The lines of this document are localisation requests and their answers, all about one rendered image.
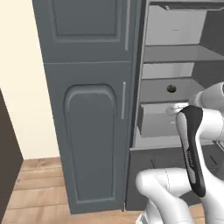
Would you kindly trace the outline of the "grey fridge crisper drawer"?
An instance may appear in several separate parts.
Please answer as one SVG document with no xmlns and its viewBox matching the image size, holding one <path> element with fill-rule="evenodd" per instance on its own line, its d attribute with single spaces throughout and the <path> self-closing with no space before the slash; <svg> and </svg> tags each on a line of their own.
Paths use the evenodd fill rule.
<svg viewBox="0 0 224 224">
<path fill-rule="evenodd" d="M 168 137 L 178 134 L 175 116 L 166 113 L 170 106 L 170 103 L 139 105 L 137 127 L 141 137 Z"/>
</svg>

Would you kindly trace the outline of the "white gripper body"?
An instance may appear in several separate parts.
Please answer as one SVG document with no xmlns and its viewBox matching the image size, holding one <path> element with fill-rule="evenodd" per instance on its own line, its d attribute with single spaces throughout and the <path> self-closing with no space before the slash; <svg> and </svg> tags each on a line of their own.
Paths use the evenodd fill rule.
<svg viewBox="0 0 224 224">
<path fill-rule="evenodd" d="M 168 116 L 175 116 L 181 109 L 187 107 L 188 105 L 188 102 L 174 103 L 166 109 L 166 114 Z"/>
</svg>

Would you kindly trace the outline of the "grey open fridge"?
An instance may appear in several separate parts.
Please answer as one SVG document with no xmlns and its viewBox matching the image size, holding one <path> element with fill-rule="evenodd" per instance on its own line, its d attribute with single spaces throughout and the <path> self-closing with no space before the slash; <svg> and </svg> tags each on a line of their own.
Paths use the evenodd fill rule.
<svg viewBox="0 0 224 224">
<path fill-rule="evenodd" d="M 176 136 L 141 137 L 137 127 L 142 80 L 192 78 L 204 89 L 224 81 L 224 60 L 144 64 L 146 46 L 200 45 L 224 56 L 224 0 L 144 0 L 136 68 L 130 152 L 181 147 Z"/>
</svg>

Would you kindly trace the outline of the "dark brown cabinet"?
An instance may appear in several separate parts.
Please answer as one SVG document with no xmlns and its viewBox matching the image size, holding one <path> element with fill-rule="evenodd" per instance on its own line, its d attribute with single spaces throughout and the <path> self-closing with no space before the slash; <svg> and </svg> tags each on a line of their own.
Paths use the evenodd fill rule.
<svg viewBox="0 0 224 224">
<path fill-rule="evenodd" d="M 0 223 L 4 217 L 23 161 L 4 97 L 0 90 Z"/>
</svg>

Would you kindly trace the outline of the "grey arched-panel cupboard door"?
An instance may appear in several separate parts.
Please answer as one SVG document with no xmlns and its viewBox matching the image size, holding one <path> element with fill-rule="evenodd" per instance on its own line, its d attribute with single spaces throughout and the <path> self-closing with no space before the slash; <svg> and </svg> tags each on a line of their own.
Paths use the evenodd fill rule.
<svg viewBox="0 0 224 224">
<path fill-rule="evenodd" d="M 45 64 L 71 214 L 123 207 L 130 75 L 129 62 Z"/>
</svg>

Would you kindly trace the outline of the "dark grey fridge bottom drawer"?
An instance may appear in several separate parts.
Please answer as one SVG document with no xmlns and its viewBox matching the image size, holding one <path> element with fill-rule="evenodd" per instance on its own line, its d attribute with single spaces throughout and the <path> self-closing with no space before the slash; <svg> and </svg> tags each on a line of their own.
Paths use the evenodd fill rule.
<svg viewBox="0 0 224 224">
<path fill-rule="evenodd" d="M 152 203 L 165 210 L 176 200 L 192 206 L 200 197 L 192 190 L 196 174 L 190 173 L 181 147 L 130 152 L 127 211 L 144 211 Z"/>
</svg>

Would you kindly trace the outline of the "grey fridge shelf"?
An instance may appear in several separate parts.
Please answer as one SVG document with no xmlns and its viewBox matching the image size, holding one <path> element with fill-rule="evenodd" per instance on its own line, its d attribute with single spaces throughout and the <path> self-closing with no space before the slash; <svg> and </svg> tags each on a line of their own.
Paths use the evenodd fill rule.
<svg viewBox="0 0 224 224">
<path fill-rule="evenodd" d="M 174 85 L 177 90 L 169 93 L 166 88 Z M 192 78 L 142 80 L 140 102 L 183 102 L 204 88 Z"/>
<path fill-rule="evenodd" d="M 224 56 L 202 45 L 147 45 L 143 63 L 173 63 L 224 60 Z"/>
</svg>

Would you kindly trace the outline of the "grey square-panel cupboard door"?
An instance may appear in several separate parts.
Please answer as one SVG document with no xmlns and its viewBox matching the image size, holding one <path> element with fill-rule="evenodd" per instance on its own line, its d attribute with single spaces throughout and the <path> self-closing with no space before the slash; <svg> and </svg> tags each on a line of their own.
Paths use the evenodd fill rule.
<svg viewBox="0 0 224 224">
<path fill-rule="evenodd" d="M 45 63 L 131 60 L 137 0 L 130 0 L 128 51 L 127 0 L 32 0 L 32 5 Z"/>
</svg>

